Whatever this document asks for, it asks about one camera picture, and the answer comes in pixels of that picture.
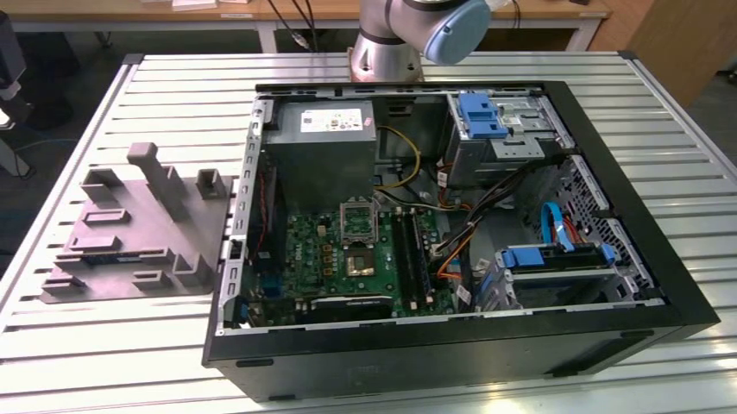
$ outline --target blue plastic clip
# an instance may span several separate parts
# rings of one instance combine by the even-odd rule
[[[542,205],[542,212],[540,212],[542,242],[543,243],[552,242],[552,237],[550,236],[548,215],[552,216],[552,225],[555,226],[556,241],[563,245],[563,250],[566,252],[572,252],[574,245],[570,242],[570,240],[567,240],[567,234],[564,233],[563,213],[560,213],[560,208],[558,207],[556,203],[552,201],[547,201]]]
[[[468,126],[468,138],[507,138],[508,130],[498,121],[498,108],[484,93],[458,95],[460,116]]]
[[[538,248],[510,248],[511,254],[515,256],[515,262],[518,266],[542,266],[544,260],[542,259],[542,253]]]
[[[607,265],[612,265],[617,260],[614,248],[604,243],[600,245],[600,253],[603,254],[603,258],[607,260]]]
[[[502,252],[502,261],[504,262],[504,267],[507,269],[511,269],[514,266],[516,266],[515,255],[511,253],[510,250]]]

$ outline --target green circuit board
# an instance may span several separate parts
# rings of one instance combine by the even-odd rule
[[[379,213],[378,240],[372,246],[356,247],[340,244],[337,212],[288,216],[283,297],[300,299],[339,295],[382,295],[392,297],[396,317],[452,313],[452,300],[447,289],[432,293],[431,304],[415,310],[403,306],[390,220],[388,212]],[[416,222],[423,243],[430,246],[439,239],[431,212],[416,216]],[[324,226],[323,233],[317,229],[319,226]],[[357,263],[355,259],[353,265],[349,264],[347,258],[351,256],[360,259],[357,267],[368,268],[372,265],[372,275],[348,275],[348,268]]]

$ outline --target black cable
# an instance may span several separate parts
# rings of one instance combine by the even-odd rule
[[[527,174],[532,173],[535,170],[544,166],[554,166],[563,162],[567,159],[566,154],[556,154],[544,160],[528,161],[523,166],[520,166],[511,174],[508,174],[482,195],[475,206],[464,218],[464,224],[460,230],[456,230],[454,234],[442,242],[438,247],[438,250],[442,250],[450,246],[454,242],[458,242],[463,237],[467,236],[468,231],[472,231],[475,224],[483,219],[486,212],[494,207],[494,205],[507,198],[515,191],[516,186],[522,184],[523,178]]]
[[[511,0],[512,4],[515,5],[515,22],[511,26],[511,28],[520,28],[522,27],[522,10],[519,9],[519,3],[516,0]]]
[[[463,300],[458,301],[458,312],[459,313],[470,313],[474,311],[475,308],[475,297],[472,295],[472,269],[471,269],[471,249],[470,245],[466,245],[460,251],[458,252],[458,262],[460,267],[460,286],[468,291],[470,293],[470,304],[467,304]]]
[[[312,23],[312,43],[313,43],[313,52],[320,52],[320,47],[317,45],[317,29],[313,24],[313,13],[312,13],[312,4],[309,3],[309,0],[304,0],[307,3],[307,13],[309,14],[309,22]]]
[[[317,35],[316,35],[315,30],[313,30],[313,19],[307,19],[304,11],[301,10],[301,7],[299,6],[297,0],[291,0],[291,3],[295,5],[295,8],[297,9],[299,15],[301,16],[301,20],[304,20],[307,28],[309,29],[309,32],[312,34],[312,43],[313,43],[313,46],[312,46],[313,50],[312,51],[316,53],[317,52]],[[308,6],[308,9],[312,8],[309,2],[307,2],[307,6]]]
[[[284,20],[284,17],[280,15],[280,12],[279,10],[276,9],[276,6],[273,5],[273,1],[272,0],[267,0],[268,4],[272,6],[272,10],[273,10],[273,13],[276,14],[276,17],[279,17],[279,21],[280,21],[280,24],[284,25],[284,28],[287,29],[288,31],[288,35],[291,36],[291,38],[293,39],[295,43],[304,47],[309,52],[312,52],[312,48],[309,48],[309,44],[305,43],[304,45],[301,43],[299,43],[297,41],[297,38],[300,38],[301,36],[291,29],[291,27],[288,26],[287,24],[287,21]]]

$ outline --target aluminum table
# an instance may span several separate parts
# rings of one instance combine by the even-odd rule
[[[46,305],[52,260],[92,166],[140,179],[152,141],[181,176],[236,174],[259,83],[347,81],[347,56],[129,57],[0,282],[0,413],[674,412],[737,410],[737,170],[637,60],[617,53],[479,53],[426,63],[430,81],[563,80],[722,322],[588,377],[260,406],[200,366],[211,296]]]

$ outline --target table leg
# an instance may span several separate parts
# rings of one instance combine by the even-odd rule
[[[22,161],[21,157],[2,140],[0,140],[0,167],[4,168],[13,177],[25,177],[29,172],[28,164],[25,164],[25,161]]]
[[[94,32],[96,41],[100,42],[100,46],[105,49],[113,45],[109,41],[109,34],[110,32],[106,32],[106,34],[104,32]]]
[[[575,29],[571,40],[564,50],[567,52],[584,52],[588,49],[590,41],[599,28],[600,19],[582,19],[580,26]]]
[[[261,53],[277,53],[276,49],[276,25],[273,22],[256,22],[257,40],[261,43]]]

